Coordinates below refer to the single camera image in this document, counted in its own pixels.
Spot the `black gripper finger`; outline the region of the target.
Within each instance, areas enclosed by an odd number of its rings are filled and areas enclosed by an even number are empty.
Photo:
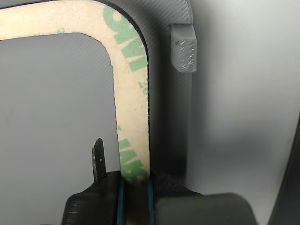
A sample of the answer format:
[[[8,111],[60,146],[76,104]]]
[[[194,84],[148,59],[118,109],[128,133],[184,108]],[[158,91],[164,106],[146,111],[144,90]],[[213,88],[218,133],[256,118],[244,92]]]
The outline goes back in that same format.
[[[151,174],[148,197],[151,225],[255,224],[253,210],[242,196],[202,195],[167,174]]]
[[[62,225],[125,225],[124,180],[120,171],[107,172],[103,140],[92,148],[94,182],[66,201]]]

